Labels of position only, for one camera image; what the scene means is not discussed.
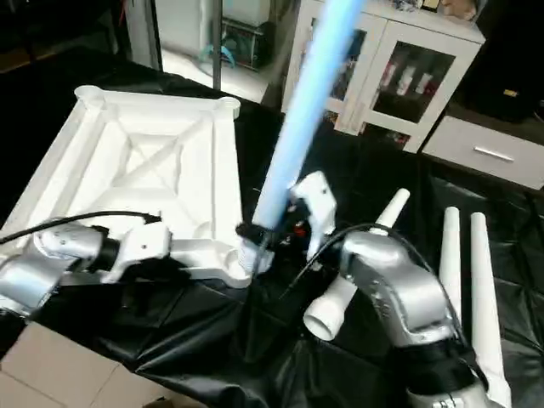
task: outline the black furniture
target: black furniture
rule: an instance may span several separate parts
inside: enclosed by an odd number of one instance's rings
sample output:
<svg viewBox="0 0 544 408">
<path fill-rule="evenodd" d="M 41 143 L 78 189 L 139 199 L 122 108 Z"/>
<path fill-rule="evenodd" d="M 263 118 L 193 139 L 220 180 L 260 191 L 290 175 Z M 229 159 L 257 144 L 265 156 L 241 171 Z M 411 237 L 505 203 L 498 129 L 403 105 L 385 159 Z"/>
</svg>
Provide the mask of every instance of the black furniture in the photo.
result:
<svg viewBox="0 0 544 408">
<path fill-rule="evenodd" d="M 5 98 L 0 161 L 6 217 L 76 101 L 73 89 L 106 89 L 216 98 L 223 93 L 114 57 L 72 50 L 0 77 Z M 243 212 L 249 219 L 269 164 L 282 114 L 242 101 L 235 121 Z M 515 408 L 544 400 L 544 200 L 487 178 L 335 133 L 323 123 L 304 172 L 325 172 L 337 198 L 337 225 L 373 221 L 394 192 L 412 197 L 395 227 L 438 265 L 443 211 L 462 213 L 462 264 L 468 271 L 468 217 L 486 214 L 496 275 L 502 347 Z M 211 407 L 401 407 L 388 340 L 368 300 L 356 295 L 337 339 L 323 343 L 303 327 L 306 306 L 335 271 L 307 275 L 276 302 L 303 259 L 282 253 L 247 290 L 220 282 L 156 281 L 61 288 L 37 317 L 41 324 L 121 361 L 129 370 Z M 469 280 L 463 291 L 469 301 Z M 464 315 L 463 322 L 469 323 Z M 16 336 L 20 327 L 11 327 Z M 0 338 L 10 334 L 0 323 Z"/>
</svg>

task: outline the beige floor tile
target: beige floor tile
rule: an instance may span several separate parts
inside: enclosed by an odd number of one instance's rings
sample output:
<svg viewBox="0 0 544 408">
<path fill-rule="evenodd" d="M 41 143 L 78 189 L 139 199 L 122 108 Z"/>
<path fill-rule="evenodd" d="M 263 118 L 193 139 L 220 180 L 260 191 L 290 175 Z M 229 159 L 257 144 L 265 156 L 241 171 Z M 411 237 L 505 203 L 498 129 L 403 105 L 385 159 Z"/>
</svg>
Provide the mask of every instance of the beige floor tile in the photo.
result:
<svg viewBox="0 0 544 408">
<path fill-rule="evenodd" d="M 35 389 L 0 372 L 0 408 L 64 408 Z"/>
<path fill-rule="evenodd" d="M 11 377 L 70 408 L 88 408 L 117 366 L 37 324 L 25 329 L 2 361 Z"/>
<path fill-rule="evenodd" d="M 102 388 L 91 408 L 141 408 L 170 391 L 145 378 L 136 376 L 119 365 Z"/>
</svg>

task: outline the wire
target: wire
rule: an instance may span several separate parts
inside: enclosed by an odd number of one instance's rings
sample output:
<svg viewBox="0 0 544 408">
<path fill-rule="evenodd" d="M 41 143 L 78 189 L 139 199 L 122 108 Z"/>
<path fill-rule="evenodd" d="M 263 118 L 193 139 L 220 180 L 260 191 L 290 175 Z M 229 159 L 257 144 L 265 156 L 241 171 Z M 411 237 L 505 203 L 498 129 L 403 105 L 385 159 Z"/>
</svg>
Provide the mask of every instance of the wire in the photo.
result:
<svg viewBox="0 0 544 408">
<path fill-rule="evenodd" d="M 110 210 L 110 211 L 97 211 L 97 212 L 87 212 L 85 214 L 73 215 L 71 217 L 57 218 L 52 221 L 48 221 L 43 224 L 36 225 L 29 229 L 23 229 L 22 231 L 15 232 L 11 235 L 6 235 L 0 238 L 0 245 L 7 244 L 8 242 L 15 241 L 21 236 L 34 234 L 35 232 L 46 230 L 48 228 L 53 228 L 58 225 L 68 224 L 72 221 L 77 221 L 79 219 L 94 218 L 94 217 L 109 217 L 109 216 L 118 216 L 123 215 L 127 217 L 141 217 L 144 219 L 146 224 L 155 223 L 161 221 L 162 218 L 157 215 L 148 214 L 146 212 L 137 212 L 137 211 L 123 211 L 123 210 Z"/>
<path fill-rule="evenodd" d="M 346 229 L 341 230 L 340 232 L 337 232 L 335 235 L 333 235 L 331 238 L 329 238 L 321 247 L 320 249 L 315 253 L 315 255 L 304 265 L 304 267 L 301 269 L 300 272 L 298 272 L 295 279 L 289 284 L 287 289 L 280 295 L 278 300 L 281 300 L 285 295 L 287 295 L 293 287 L 300 281 L 300 279 L 303 277 L 303 275 L 308 272 L 308 270 L 312 267 L 314 262 L 321 256 L 321 254 L 329 249 L 332 245 L 340 241 L 346 234 L 356 231 L 356 230 L 362 230 L 362 229 L 370 229 L 370 228 L 376 228 L 378 230 L 384 230 L 389 235 L 391 235 L 395 240 L 399 241 L 403 246 L 405 246 L 410 252 L 412 252 L 419 263 L 422 265 L 423 268 L 428 270 L 429 272 L 433 273 L 433 269 L 430 267 L 430 265 L 427 263 L 425 258 L 419 251 L 401 234 L 399 234 L 394 229 L 391 229 L 389 227 L 386 227 L 385 225 L 376 224 L 376 223 L 363 223 L 363 224 L 356 224 L 351 227 L 348 227 Z"/>
</svg>

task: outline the white pipe fitting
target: white pipe fitting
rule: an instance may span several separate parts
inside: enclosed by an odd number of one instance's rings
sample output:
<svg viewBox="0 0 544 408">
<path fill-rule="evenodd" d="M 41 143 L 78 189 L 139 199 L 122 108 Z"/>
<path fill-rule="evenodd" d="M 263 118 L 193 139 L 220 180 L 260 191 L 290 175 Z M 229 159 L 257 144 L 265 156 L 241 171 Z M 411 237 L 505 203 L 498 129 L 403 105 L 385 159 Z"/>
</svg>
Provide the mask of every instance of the white pipe fitting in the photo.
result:
<svg viewBox="0 0 544 408">
<path fill-rule="evenodd" d="M 473 347 L 490 384 L 489 399 L 511 408 L 512 396 L 502 364 L 501 331 L 485 215 L 475 212 L 470 219 Z"/>
<path fill-rule="evenodd" d="M 397 191 L 378 217 L 377 224 L 392 227 L 409 197 L 410 191 L 406 189 Z M 387 235 L 382 229 L 371 229 L 371 233 Z M 346 308 L 356 292 L 357 286 L 342 276 L 337 276 L 326 292 L 315 299 L 304 312 L 303 321 L 306 328 L 314 336 L 330 342 L 340 331 Z"/>
<path fill-rule="evenodd" d="M 444 213 L 439 277 L 461 323 L 460 228 L 459 210 L 455 207 L 447 207 Z"/>
</svg>

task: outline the black tablecloth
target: black tablecloth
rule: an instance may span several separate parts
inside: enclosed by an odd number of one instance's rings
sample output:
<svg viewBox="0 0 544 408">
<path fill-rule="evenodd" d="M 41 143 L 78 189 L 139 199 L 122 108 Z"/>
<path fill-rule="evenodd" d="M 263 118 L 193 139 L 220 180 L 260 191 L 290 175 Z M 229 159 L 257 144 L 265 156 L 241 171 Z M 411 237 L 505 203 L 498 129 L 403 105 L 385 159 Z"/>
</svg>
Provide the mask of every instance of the black tablecloth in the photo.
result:
<svg viewBox="0 0 544 408">
<path fill-rule="evenodd" d="M 180 76 L 110 56 L 72 51 L 3 76 L 3 198 L 6 217 L 67 118 L 73 90 L 105 89 L 217 98 Z M 250 219 L 283 116 L 242 101 L 235 121 L 245 219 Z M 372 222 L 394 192 L 412 196 L 395 225 L 438 265 L 443 211 L 462 214 L 463 293 L 469 299 L 469 222 L 486 214 L 496 276 L 502 349 L 513 406 L 544 400 L 544 203 L 488 178 L 379 143 L 336 133 L 324 123 L 304 173 L 325 172 L 337 198 L 337 226 Z M 389 342 L 369 301 L 356 294 L 337 338 L 324 343 L 302 314 L 333 278 L 314 272 L 276 302 L 303 260 L 279 254 L 247 290 L 218 281 L 64 287 L 38 321 L 168 388 L 213 407 L 404 406 Z M 162 273 L 158 264 L 155 272 Z M 470 321 L 465 302 L 463 322 Z M 6 333 L 3 327 L 1 336 Z"/>
</svg>

